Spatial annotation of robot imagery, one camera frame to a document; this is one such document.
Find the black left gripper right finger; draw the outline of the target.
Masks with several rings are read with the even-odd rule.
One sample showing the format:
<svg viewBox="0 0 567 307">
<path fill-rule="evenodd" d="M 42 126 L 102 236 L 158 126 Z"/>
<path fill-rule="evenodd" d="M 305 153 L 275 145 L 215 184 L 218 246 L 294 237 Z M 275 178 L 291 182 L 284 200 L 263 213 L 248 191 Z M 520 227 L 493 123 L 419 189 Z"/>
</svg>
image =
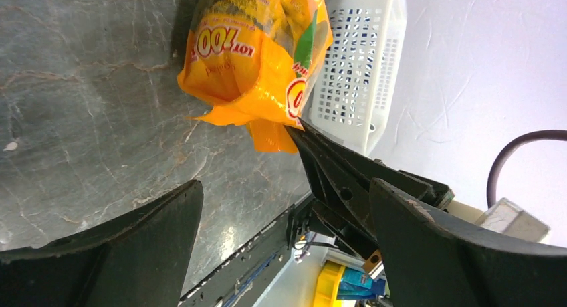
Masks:
<svg viewBox="0 0 567 307">
<path fill-rule="evenodd" d="M 381 179 L 372 218 L 395 306 L 565 306 L 566 249 L 466 222 Z"/>
</svg>

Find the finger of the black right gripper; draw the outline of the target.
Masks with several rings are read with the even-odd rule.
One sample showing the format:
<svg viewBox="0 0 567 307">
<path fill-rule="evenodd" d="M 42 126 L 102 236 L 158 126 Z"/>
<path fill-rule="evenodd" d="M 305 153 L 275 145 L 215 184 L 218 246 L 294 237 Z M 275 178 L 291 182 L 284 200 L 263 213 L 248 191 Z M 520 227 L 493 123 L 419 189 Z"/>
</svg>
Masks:
<svg viewBox="0 0 567 307">
<path fill-rule="evenodd" d="M 286 127 L 299 151 L 315 198 L 355 229 L 374 234 L 370 183 L 381 179 L 432 207 L 444 210 L 454 199 L 451 188 L 438 181 L 396 170 L 329 139 L 302 121 L 302 128 Z"/>
</svg>

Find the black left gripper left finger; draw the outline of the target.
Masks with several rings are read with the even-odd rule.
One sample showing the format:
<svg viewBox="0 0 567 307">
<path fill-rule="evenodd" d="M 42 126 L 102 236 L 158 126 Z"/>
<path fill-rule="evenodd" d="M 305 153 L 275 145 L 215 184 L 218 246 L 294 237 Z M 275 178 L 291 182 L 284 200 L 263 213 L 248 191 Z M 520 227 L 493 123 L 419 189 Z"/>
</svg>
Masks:
<svg viewBox="0 0 567 307">
<path fill-rule="evenodd" d="M 192 180 L 43 247 L 1 253 L 2 306 L 176 306 L 203 207 Z"/>
</svg>

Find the orange mango gummy bag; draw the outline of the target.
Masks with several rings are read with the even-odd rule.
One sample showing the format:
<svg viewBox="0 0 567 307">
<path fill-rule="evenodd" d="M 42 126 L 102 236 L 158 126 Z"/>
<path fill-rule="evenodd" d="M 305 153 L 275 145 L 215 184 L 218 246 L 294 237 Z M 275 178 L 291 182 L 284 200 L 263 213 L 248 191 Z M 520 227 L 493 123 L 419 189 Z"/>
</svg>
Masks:
<svg viewBox="0 0 567 307">
<path fill-rule="evenodd" d="M 244 126 L 259 152 L 297 152 L 300 116 L 332 43 L 325 0 L 198 0 L 180 88 Z"/>
</svg>

